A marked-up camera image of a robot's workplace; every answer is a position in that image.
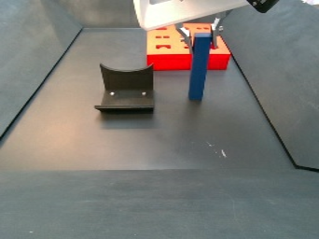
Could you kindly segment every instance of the red block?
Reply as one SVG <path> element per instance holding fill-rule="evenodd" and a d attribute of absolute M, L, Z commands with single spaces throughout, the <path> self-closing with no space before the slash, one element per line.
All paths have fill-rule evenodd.
<path fill-rule="evenodd" d="M 209 23 L 184 23 L 185 29 L 195 33 L 209 33 Z M 217 49 L 211 49 L 208 70 L 225 70 L 231 52 L 221 37 L 216 40 Z M 147 32 L 147 64 L 153 64 L 155 70 L 191 70 L 192 54 L 175 26 L 161 27 Z"/>

